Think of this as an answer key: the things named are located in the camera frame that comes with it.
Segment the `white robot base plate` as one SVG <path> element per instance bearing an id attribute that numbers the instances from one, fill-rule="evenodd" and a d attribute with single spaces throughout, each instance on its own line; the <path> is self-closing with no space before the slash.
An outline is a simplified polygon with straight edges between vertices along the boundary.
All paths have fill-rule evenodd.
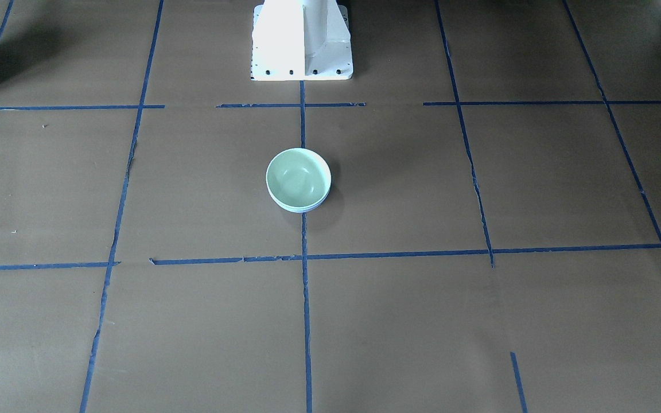
<path id="1" fill-rule="evenodd" d="M 347 7 L 338 4 L 349 28 Z M 261 5 L 254 7 L 254 24 L 255 12 L 260 11 Z M 352 78 L 354 74 L 351 42 L 330 44 L 316 56 L 304 56 L 302 46 L 296 52 L 288 47 L 280 50 L 268 50 L 264 46 L 255 49 L 253 41 L 251 51 L 250 78 L 253 81 L 341 81 Z"/>

